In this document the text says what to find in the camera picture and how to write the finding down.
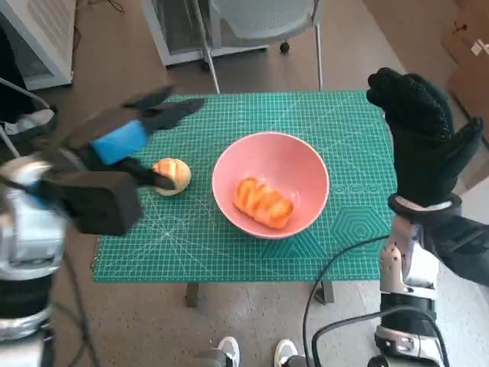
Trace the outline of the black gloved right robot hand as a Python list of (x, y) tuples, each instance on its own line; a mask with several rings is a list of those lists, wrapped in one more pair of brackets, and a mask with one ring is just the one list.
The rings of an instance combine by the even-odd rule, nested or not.
[(366, 97), (383, 110), (393, 137), (397, 195), (424, 207), (448, 201), (478, 149), (482, 119), (456, 131), (446, 97), (415, 73), (383, 67), (368, 85)]

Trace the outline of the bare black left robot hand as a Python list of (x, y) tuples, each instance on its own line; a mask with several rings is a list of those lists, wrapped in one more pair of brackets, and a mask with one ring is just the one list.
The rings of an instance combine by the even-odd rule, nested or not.
[(175, 178), (145, 168), (132, 157), (146, 147), (154, 133), (176, 128), (181, 120), (204, 106), (203, 98), (169, 102), (172, 89), (163, 86), (96, 113), (70, 132), (61, 145), (90, 171), (123, 171), (140, 186), (175, 190)]

